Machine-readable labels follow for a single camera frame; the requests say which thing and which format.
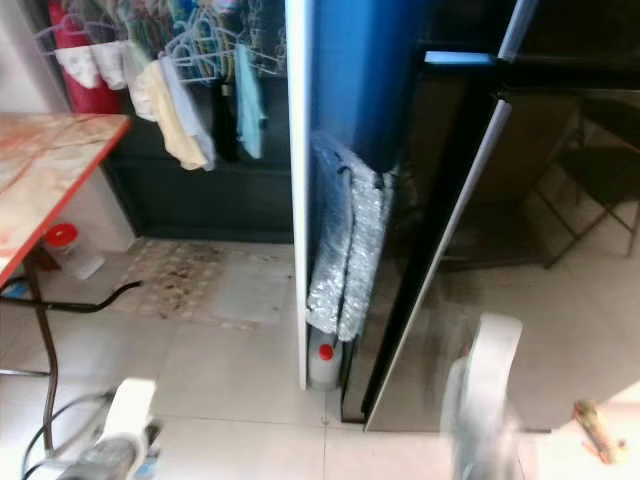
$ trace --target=table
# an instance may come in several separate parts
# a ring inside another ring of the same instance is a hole
[[[0,299],[35,310],[49,364],[48,372],[0,369],[0,374],[49,378],[43,414],[48,452],[53,451],[58,360],[47,318],[51,304],[42,300],[30,252],[128,128],[124,115],[0,114],[0,293],[24,263],[32,300]]]

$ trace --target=table leg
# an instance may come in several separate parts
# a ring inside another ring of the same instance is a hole
[[[42,293],[40,292],[40,284],[36,272],[36,262],[32,254],[29,253],[24,261],[24,269],[27,277],[27,284],[31,290],[31,295],[36,302],[42,302]],[[42,423],[45,425],[44,430],[44,448],[47,453],[53,451],[53,438],[51,432],[51,417],[53,415],[53,404],[56,399],[56,390],[58,389],[58,356],[56,355],[56,347],[53,343],[51,328],[49,327],[49,319],[47,318],[47,310],[44,305],[36,303],[33,305],[38,319],[38,326],[42,334],[42,340],[47,352],[47,360],[49,362],[49,386],[47,389],[47,399],[44,405],[44,414]]]

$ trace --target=tiled tabletop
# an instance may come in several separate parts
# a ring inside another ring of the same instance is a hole
[[[0,114],[0,285],[128,126],[124,115]]]

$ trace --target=plastic container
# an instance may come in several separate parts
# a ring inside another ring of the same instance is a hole
[[[311,327],[309,338],[309,386],[314,390],[328,392],[338,388],[342,365],[342,342],[335,336],[322,333]]]
[[[104,257],[83,238],[72,223],[59,223],[45,235],[47,250],[63,270],[86,280],[104,263]]]

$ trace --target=white wall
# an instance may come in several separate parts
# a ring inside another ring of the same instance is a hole
[[[0,0],[0,112],[66,112],[66,98],[39,55],[19,0]],[[135,240],[102,171],[96,171],[62,212],[96,247],[125,251]]]

